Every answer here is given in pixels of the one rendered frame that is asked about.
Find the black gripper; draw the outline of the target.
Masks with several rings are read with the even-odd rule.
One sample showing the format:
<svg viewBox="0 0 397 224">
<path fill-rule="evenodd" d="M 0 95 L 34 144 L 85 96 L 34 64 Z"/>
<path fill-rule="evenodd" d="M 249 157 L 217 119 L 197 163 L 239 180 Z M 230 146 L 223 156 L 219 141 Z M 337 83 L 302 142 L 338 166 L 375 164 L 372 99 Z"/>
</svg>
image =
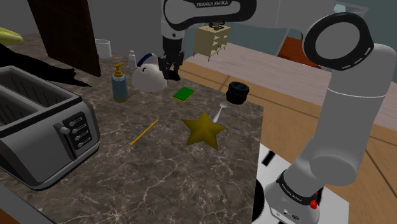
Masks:
<svg viewBox="0 0 397 224">
<path fill-rule="evenodd" d="M 159 70 L 166 80 L 179 81 L 179 68 L 183 63 L 184 51 L 182 51 L 182 39 L 162 38 L 164 54 L 158 57 Z"/>
</svg>

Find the green and yellow sponge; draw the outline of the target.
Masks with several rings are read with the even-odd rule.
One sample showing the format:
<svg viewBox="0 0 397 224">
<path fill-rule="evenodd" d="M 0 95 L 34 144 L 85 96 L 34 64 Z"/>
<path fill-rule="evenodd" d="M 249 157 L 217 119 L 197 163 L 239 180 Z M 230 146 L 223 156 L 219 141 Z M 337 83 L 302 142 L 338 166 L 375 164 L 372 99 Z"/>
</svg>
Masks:
<svg viewBox="0 0 397 224">
<path fill-rule="evenodd" d="M 194 92 L 195 91 L 191 88 L 182 87 L 172 96 L 172 98 L 179 102 L 186 102 Z"/>
</svg>

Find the beige shelf cabinet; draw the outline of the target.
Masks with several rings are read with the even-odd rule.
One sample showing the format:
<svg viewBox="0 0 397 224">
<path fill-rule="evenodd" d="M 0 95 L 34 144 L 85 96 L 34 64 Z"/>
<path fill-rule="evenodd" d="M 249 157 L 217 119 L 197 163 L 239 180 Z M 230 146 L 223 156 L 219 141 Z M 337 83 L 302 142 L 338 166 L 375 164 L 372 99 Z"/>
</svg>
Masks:
<svg viewBox="0 0 397 224">
<path fill-rule="evenodd" d="M 210 59 L 213 55 L 219 54 L 220 50 L 226 48 L 230 29 L 225 25 L 222 25 L 219 29 L 209 25 L 196 28 L 193 56 L 201 54 Z"/>
</svg>

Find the blue soap dispenser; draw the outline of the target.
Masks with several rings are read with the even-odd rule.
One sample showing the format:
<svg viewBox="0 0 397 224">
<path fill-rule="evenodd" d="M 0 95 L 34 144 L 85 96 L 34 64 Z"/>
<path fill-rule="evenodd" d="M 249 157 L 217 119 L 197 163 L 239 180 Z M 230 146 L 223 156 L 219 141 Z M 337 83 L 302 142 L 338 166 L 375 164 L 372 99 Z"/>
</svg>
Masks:
<svg viewBox="0 0 397 224">
<path fill-rule="evenodd" d="M 120 71 L 121 66 L 123 66 L 123 63 L 115 64 L 115 71 L 111 76 L 113 99 L 117 103 L 124 103 L 128 99 L 127 80 Z"/>
</svg>

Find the silver spoon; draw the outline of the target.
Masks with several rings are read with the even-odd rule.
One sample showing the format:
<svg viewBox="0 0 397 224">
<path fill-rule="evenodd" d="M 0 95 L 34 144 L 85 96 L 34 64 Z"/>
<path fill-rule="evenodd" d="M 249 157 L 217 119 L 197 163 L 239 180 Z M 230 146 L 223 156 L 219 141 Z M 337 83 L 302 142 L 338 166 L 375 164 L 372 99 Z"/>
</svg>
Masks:
<svg viewBox="0 0 397 224">
<path fill-rule="evenodd" d="M 224 109 L 224 108 L 227 107 L 227 102 L 226 102 L 226 101 L 223 101 L 223 102 L 221 102 L 221 103 L 219 104 L 219 106 L 220 106 L 220 109 L 218 110 L 218 112 L 216 113 L 216 115 L 214 116 L 214 118 L 212 119 L 212 122 L 213 122 L 213 123 L 217 123 L 217 122 L 218 122 L 218 119 L 219 119 L 219 117 L 220 117 L 220 114 L 221 114 L 222 109 Z"/>
</svg>

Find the white cup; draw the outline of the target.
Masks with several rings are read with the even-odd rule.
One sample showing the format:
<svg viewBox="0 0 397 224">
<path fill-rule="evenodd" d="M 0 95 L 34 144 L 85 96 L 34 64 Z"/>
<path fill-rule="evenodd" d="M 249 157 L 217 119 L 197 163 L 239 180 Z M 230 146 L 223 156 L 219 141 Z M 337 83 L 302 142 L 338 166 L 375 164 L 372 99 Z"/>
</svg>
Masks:
<svg viewBox="0 0 397 224">
<path fill-rule="evenodd" d="M 96 39 L 95 45 L 100 59 L 110 59 L 112 57 L 110 41 L 106 39 Z"/>
</svg>

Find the yellow pencil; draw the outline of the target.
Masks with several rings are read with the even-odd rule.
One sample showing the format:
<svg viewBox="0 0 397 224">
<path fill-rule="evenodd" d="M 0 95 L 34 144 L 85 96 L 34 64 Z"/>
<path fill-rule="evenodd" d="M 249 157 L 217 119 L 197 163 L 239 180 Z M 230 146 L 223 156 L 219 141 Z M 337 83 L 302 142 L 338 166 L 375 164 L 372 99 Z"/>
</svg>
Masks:
<svg viewBox="0 0 397 224">
<path fill-rule="evenodd" d="M 133 144 L 135 144 L 140 138 L 147 133 L 157 122 L 159 121 L 159 118 L 156 119 L 149 127 L 147 127 L 141 134 L 139 134 L 130 144 L 128 147 L 131 147 Z"/>
</svg>

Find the yellow star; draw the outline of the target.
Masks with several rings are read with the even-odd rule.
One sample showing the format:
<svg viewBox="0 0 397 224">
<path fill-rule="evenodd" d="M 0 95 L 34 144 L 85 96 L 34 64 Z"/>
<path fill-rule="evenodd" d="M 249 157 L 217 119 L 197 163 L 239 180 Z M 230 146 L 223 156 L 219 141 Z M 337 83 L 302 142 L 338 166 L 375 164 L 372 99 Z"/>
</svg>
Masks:
<svg viewBox="0 0 397 224">
<path fill-rule="evenodd" d="M 219 150 L 217 135 L 226 129 L 225 126 L 213 123 L 205 111 L 197 120 L 182 120 L 182 122 L 190 130 L 187 145 L 205 142 L 215 150 Z"/>
</svg>

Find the black jar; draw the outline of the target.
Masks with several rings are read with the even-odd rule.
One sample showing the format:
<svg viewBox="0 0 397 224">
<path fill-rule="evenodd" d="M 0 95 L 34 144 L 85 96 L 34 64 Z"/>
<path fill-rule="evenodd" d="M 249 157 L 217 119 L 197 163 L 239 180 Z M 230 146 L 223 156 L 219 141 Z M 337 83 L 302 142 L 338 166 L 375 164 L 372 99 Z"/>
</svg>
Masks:
<svg viewBox="0 0 397 224">
<path fill-rule="evenodd" d="M 232 81 L 228 85 L 228 90 L 226 91 L 226 99 L 228 102 L 236 105 L 243 104 L 249 93 L 249 87 L 239 81 Z"/>
</svg>

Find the dark brown wooden board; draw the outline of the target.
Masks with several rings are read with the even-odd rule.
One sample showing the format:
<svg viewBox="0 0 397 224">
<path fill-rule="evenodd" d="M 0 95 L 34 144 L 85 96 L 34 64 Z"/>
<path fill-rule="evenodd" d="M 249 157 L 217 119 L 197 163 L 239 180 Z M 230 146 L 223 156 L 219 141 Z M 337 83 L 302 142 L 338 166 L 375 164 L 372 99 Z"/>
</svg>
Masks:
<svg viewBox="0 0 397 224">
<path fill-rule="evenodd" d="M 27 0 L 47 55 L 101 76 L 87 0 Z"/>
</svg>

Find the black irregular object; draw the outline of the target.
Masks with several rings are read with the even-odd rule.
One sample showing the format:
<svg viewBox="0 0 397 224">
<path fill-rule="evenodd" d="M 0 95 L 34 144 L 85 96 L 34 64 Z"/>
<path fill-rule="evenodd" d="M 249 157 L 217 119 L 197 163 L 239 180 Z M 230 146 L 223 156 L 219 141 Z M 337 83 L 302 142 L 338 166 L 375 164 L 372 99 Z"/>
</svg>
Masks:
<svg viewBox="0 0 397 224">
<path fill-rule="evenodd" d="M 47 81 L 55 81 L 80 87 L 91 87 L 88 83 L 76 80 L 75 69 L 63 69 L 49 65 L 33 57 L 13 52 L 0 43 L 0 67 L 15 66 Z"/>
</svg>

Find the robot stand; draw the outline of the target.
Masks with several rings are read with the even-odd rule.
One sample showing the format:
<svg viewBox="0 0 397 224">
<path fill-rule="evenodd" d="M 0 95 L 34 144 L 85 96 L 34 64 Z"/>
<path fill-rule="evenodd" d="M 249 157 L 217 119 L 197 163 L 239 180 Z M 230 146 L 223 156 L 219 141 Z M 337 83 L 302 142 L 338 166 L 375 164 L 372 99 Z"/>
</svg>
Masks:
<svg viewBox="0 0 397 224">
<path fill-rule="evenodd" d="M 260 145 L 252 224 L 284 224 L 271 215 L 263 191 L 288 167 L 289 162 L 263 144 Z M 318 191 L 318 202 L 321 210 L 318 224 L 349 223 L 349 203 L 342 197 L 324 187 Z"/>
</svg>

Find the silver and black toaster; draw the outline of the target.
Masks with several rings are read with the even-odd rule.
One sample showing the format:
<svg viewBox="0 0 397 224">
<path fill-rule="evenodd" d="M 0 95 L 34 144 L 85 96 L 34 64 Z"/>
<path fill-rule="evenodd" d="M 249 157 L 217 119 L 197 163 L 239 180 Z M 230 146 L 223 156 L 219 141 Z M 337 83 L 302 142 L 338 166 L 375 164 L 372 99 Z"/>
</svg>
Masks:
<svg viewBox="0 0 397 224">
<path fill-rule="evenodd" d="M 99 149 L 92 105 L 17 67 L 0 67 L 0 168 L 32 190 L 59 182 Z"/>
</svg>

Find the yellow green curved object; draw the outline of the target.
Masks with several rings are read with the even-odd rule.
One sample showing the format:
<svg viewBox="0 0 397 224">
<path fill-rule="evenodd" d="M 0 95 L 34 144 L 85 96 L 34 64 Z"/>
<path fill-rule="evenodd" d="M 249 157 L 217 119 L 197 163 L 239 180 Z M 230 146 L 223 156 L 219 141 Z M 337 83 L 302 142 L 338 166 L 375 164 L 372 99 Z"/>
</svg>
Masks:
<svg viewBox="0 0 397 224">
<path fill-rule="evenodd" d="M 16 32 L 0 27 L 0 43 L 3 45 L 21 44 L 23 37 Z"/>
</svg>

